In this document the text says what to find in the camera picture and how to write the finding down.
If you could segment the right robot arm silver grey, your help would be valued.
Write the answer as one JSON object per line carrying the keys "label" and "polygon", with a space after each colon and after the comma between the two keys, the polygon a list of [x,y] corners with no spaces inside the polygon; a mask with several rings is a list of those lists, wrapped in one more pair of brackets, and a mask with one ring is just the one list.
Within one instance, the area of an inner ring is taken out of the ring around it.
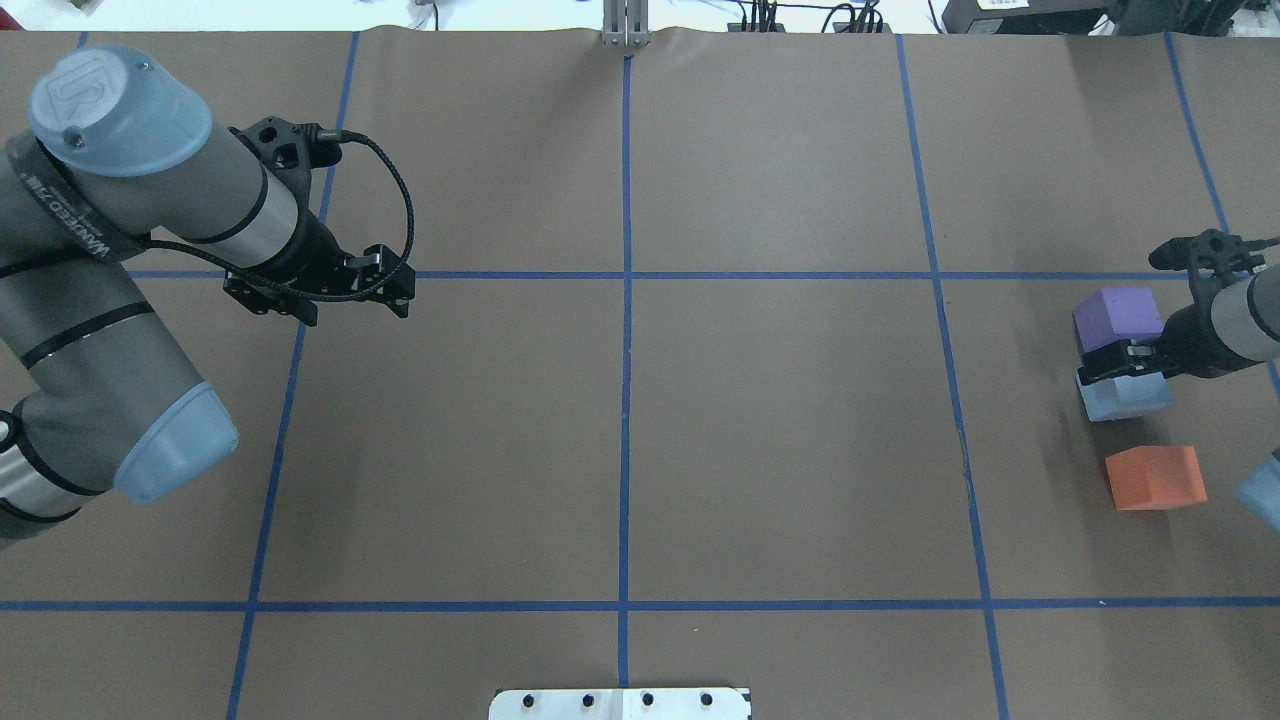
{"label": "right robot arm silver grey", "polygon": [[1277,360],[1277,270],[1208,278],[1190,272],[1193,302],[1162,319],[1146,287],[1102,288],[1073,322],[1074,375],[1089,421],[1147,416],[1172,404],[1170,379],[1213,379]]}

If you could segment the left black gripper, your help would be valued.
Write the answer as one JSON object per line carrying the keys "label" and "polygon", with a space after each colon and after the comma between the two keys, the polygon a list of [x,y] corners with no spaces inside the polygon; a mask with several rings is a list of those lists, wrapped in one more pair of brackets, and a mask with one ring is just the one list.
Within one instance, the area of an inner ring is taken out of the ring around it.
{"label": "left black gripper", "polygon": [[[384,243],[352,256],[339,247],[334,234],[310,210],[303,210],[300,225],[285,247],[269,261],[250,272],[302,293],[346,295],[353,291],[356,302],[375,302],[396,316],[407,319],[416,297],[415,269]],[[225,274],[223,291],[256,315],[279,313],[306,327],[317,324],[317,302],[256,287],[242,275]]]}

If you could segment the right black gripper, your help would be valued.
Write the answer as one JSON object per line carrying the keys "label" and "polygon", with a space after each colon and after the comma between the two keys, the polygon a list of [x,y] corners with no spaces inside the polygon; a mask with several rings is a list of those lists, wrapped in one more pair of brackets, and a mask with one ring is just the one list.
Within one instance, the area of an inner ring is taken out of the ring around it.
{"label": "right black gripper", "polygon": [[1076,379],[1082,386],[1092,386],[1121,377],[1160,375],[1161,359],[1166,379],[1178,375],[1213,379],[1242,369],[1242,357],[1221,342],[1202,309],[1188,305],[1165,322],[1156,348],[1135,340],[1117,340],[1087,351]]}

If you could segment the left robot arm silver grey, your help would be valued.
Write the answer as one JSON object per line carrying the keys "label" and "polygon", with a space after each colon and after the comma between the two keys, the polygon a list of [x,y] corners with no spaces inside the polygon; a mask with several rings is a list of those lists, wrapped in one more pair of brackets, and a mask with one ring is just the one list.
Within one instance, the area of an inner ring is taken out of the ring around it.
{"label": "left robot arm silver grey", "polygon": [[269,117],[221,124],[195,90],[127,45],[79,47],[32,88],[3,146],[3,342],[35,389],[3,413],[3,544],[110,492],[157,501],[229,457],[239,432],[124,264],[154,250],[218,266],[255,315],[314,327],[321,304],[407,316],[413,204],[401,251],[343,250],[310,206],[314,172],[366,135]]}

